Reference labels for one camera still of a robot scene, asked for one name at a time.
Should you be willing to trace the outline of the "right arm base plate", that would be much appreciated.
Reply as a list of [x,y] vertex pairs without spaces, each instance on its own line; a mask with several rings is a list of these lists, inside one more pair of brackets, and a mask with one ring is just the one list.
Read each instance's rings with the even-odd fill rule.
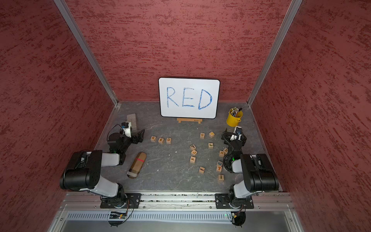
[[235,198],[227,193],[217,193],[215,196],[215,205],[217,209],[253,209],[254,203],[252,197]]

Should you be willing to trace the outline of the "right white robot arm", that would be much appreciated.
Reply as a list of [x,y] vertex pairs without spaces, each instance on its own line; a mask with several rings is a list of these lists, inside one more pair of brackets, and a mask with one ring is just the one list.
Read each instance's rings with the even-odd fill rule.
[[252,196],[261,192],[279,190],[279,180],[266,154],[244,154],[242,147],[247,138],[243,132],[223,132],[221,135],[228,152],[223,165],[230,173],[243,174],[243,180],[230,187],[228,204],[230,208],[252,208]]

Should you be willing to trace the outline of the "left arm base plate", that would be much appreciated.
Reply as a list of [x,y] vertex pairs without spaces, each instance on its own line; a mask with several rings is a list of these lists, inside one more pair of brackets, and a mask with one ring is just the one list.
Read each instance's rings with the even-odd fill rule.
[[139,207],[140,193],[125,193],[123,197],[101,197],[100,208],[102,209],[127,209]]

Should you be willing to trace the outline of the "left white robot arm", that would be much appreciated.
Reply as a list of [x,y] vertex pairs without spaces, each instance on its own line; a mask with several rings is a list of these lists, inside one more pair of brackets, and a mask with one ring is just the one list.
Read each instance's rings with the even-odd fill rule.
[[139,207],[140,193],[126,194],[121,184],[112,182],[101,175],[102,167],[124,164],[126,151],[131,144],[141,143],[145,130],[127,136],[129,129],[107,136],[109,152],[82,150],[73,153],[60,178],[60,188],[71,191],[86,191],[100,196],[101,208]]

